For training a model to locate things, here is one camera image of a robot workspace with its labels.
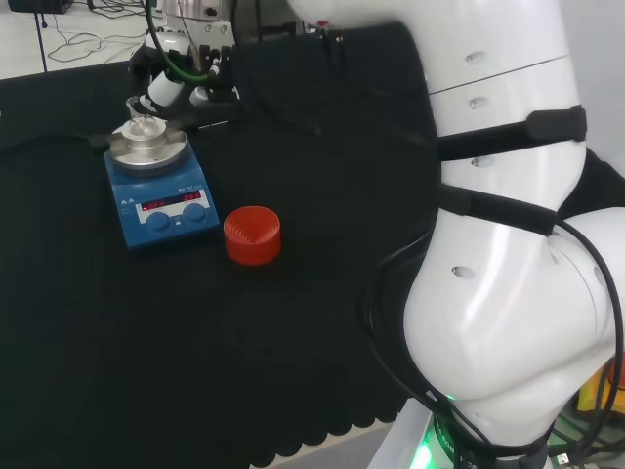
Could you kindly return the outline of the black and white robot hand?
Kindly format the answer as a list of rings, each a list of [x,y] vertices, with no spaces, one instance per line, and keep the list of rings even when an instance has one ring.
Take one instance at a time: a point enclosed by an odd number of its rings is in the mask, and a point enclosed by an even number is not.
[[[128,62],[137,94],[126,101],[132,117],[158,117],[185,131],[247,116],[233,77],[231,47],[194,48],[181,33],[148,33]]]

